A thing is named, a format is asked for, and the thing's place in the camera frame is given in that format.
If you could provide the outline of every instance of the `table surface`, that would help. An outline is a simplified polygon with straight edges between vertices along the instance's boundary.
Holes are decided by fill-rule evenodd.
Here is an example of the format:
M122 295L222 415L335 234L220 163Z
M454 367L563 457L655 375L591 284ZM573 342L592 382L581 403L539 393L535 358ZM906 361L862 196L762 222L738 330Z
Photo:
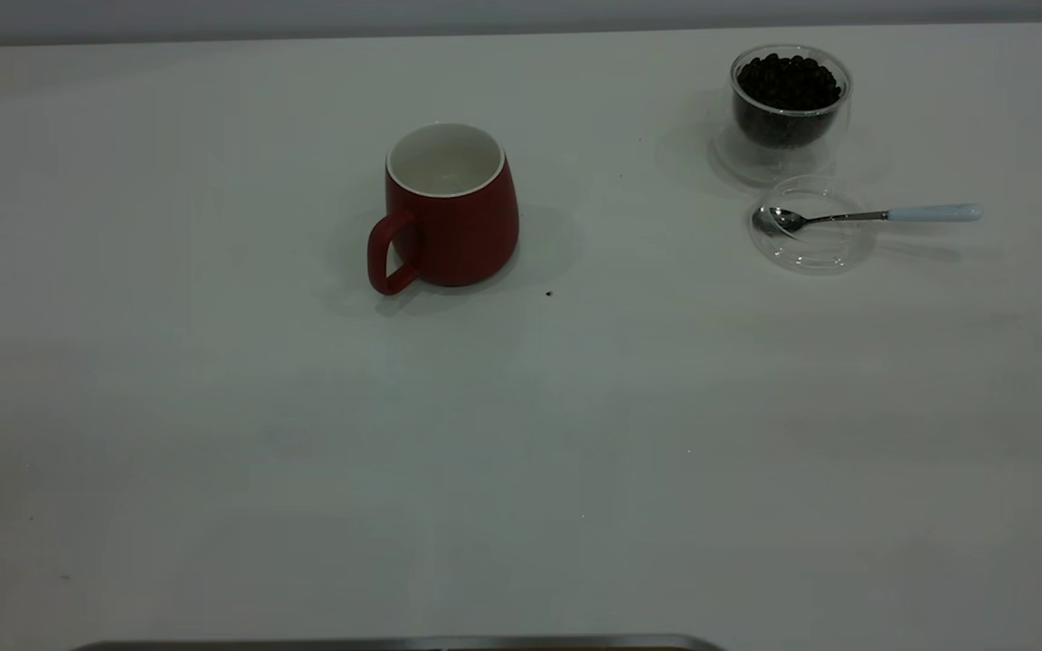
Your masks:
M851 67L847 275L712 168L741 50ZM393 141L518 255L377 296ZM0 650L694 634L1042 651L1042 24L0 49Z

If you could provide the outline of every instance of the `spoon handle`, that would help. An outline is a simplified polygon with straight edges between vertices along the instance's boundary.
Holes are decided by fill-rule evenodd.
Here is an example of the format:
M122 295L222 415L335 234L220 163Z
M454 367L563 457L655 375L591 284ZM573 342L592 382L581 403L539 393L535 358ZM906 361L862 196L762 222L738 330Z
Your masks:
M984 219L984 206L979 203L887 210L889 222L978 222L981 219Z

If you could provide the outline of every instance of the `spoon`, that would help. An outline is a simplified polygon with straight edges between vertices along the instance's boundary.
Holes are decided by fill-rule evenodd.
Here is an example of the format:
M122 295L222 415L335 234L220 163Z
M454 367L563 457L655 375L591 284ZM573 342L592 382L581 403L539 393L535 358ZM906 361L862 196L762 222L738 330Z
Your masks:
M984 219L984 206L979 203L956 203L950 206L919 206L911 209L885 209L879 211L852 211L846 215L830 215L807 219L797 211L770 206L772 219L764 219L765 209L753 215L753 226L768 235L790 235L812 223L825 222L978 222Z

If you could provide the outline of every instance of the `red mug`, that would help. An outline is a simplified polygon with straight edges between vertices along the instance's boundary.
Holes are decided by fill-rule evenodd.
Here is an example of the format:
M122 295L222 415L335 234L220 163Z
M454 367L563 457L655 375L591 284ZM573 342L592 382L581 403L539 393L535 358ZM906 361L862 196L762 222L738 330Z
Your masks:
M492 277L518 246L518 197L504 149L468 124L401 137L384 165L388 217L368 235L368 281L393 296L418 277L455 287ZM402 266L388 273L392 244Z

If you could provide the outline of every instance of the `clear glass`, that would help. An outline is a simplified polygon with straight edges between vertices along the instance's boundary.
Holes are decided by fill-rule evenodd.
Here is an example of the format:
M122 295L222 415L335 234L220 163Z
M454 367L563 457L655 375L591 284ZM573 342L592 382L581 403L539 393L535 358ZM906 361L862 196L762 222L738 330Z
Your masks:
M830 106L791 111L750 98L739 85L739 73L753 58L778 54L814 58L835 77L843 92ZM748 181L775 182L814 174L835 160L851 122L851 73L833 55L808 45L762 45L747 50L730 67L733 120L715 139L718 157L733 174Z
M772 207L807 219L868 210L863 197L839 178L797 176L766 191L747 216L750 240L766 259L801 273L850 271L874 250L879 222L812 223L791 233L778 226Z

